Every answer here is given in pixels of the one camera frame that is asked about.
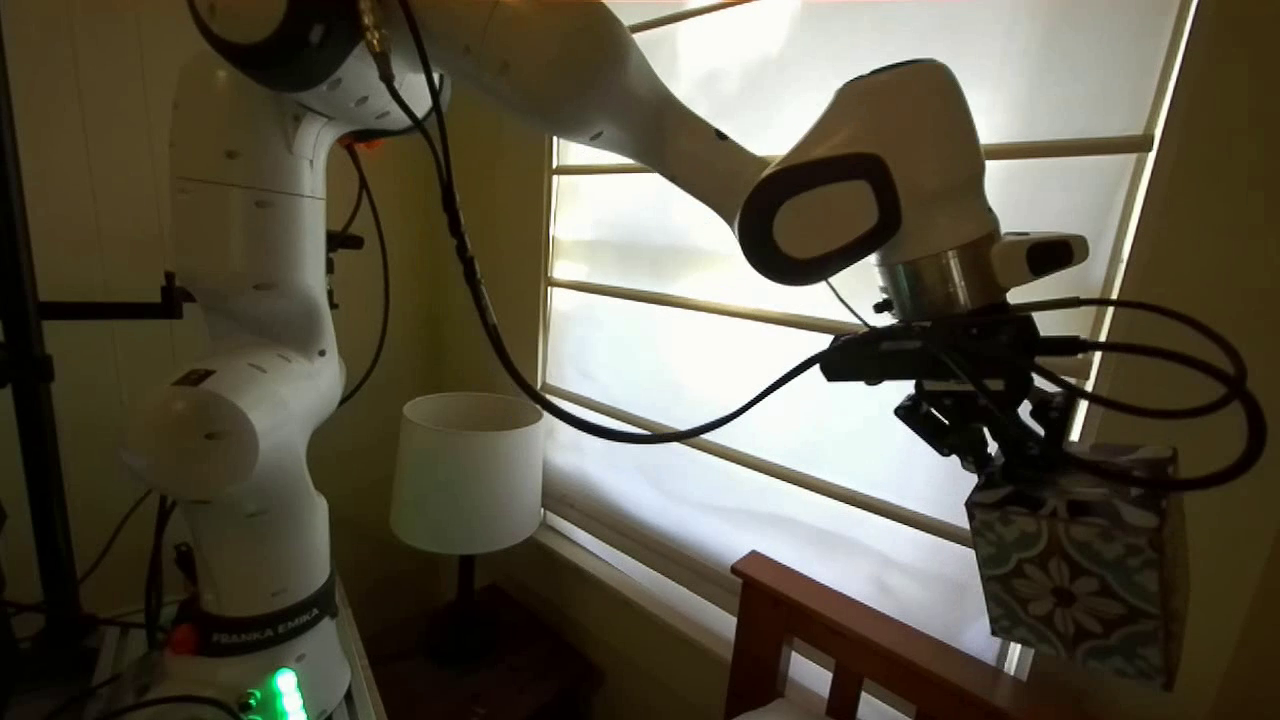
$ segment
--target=window blind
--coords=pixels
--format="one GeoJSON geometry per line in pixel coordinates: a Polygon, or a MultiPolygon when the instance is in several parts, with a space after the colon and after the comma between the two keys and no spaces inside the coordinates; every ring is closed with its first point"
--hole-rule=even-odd
{"type": "MultiPolygon", "coordinates": [[[[1091,261],[1011,291],[1101,295],[1123,270],[1143,164],[1191,0],[613,0],[677,98],[776,158],[861,73],[935,55],[961,78],[1004,228],[1081,234],[1091,261]]],[[[545,382],[630,427],[736,407],[882,302],[878,265],[833,288],[762,280],[709,207],[582,145],[554,152],[545,382]]],[[[1095,317],[1054,317],[1091,332],[1095,317]]],[[[892,407],[907,385],[790,385],[742,424],[679,448],[617,448],[568,427],[548,510],[730,606],[730,565],[766,550],[907,626],[998,654],[963,528],[971,477],[892,407]]]]}

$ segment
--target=table lamp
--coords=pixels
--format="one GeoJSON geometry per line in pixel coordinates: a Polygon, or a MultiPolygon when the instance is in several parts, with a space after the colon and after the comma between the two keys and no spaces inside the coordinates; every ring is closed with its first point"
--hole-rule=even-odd
{"type": "Polygon", "coordinates": [[[456,557],[456,601],[427,627],[443,666],[491,654],[497,619],[475,606],[475,557],[530,541],[545,516],[545,413],[526,395],[438,393],[399,413],[393,533],[456,557]]]}

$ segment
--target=patterned box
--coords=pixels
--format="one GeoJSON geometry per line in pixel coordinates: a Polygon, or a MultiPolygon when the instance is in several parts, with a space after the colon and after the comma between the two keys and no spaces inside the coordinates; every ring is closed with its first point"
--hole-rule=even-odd
{"type": "MultiPolygon", "coordinates": [[[[1173,453],[1103,456],[1152,477],[1173,469],[1173,453]]],[[[1063,473],[1043,486],[982,486],[967,526],[994,638],[1173,690],[1185,619],[1176,497],[1063,473]]]]}

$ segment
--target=white lampshade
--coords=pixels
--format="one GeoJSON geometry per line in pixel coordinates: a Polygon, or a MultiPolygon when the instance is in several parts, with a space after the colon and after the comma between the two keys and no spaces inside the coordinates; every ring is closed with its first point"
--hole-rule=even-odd
{"type": "Polygon", "coordinates": [[[519,545],[545,516],[545,413],[526,395],[440,393],[399,413],[393,533],[423,554],[519,545]]]}

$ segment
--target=chair backrest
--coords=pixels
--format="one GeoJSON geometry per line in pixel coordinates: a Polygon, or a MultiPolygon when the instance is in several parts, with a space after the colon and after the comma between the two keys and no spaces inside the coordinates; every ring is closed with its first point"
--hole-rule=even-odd
{"type": "Polygon", "coordinates": [[[919,720],[1081,718],[771,557],[748,554],[733,573],[742,576],[742,616],[725,718],[744,718],[786,696],[796,639],[833,661],[833,720],[856,718],[864,681],[907,700],[919,720]]]}

